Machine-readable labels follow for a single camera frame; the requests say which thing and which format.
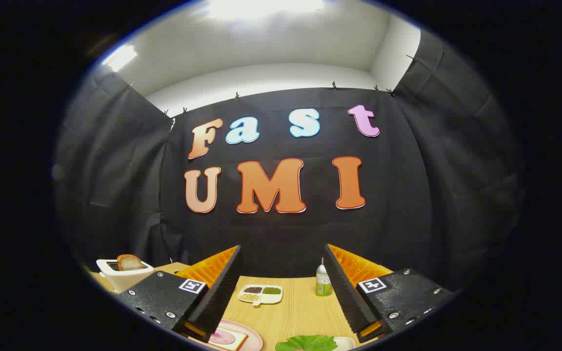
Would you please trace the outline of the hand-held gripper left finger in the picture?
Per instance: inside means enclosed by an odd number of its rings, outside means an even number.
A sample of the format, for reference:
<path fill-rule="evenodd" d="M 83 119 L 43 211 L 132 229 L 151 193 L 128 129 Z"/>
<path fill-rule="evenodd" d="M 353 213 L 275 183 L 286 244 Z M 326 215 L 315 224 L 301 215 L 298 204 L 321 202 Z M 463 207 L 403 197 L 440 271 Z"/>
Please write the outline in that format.
<path fill-rule="evenodd" d="M 207 342 L 216 331 L 242 269 L 240 245 L 178 273 L 157 271 L 116 294 L 160 328 Z"/>

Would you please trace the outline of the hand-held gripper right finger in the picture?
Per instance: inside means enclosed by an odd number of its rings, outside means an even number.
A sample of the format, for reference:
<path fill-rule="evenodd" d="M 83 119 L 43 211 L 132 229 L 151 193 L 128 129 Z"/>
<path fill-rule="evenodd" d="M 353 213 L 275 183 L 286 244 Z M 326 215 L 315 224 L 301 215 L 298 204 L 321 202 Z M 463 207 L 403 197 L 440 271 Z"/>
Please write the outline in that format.
<path fill-rule="evenodd" d="M 323 264 L 361 343 L 410 328 L 455 296 L 415 269 L 392 271 L 332 244 L 323 249 Z"/>

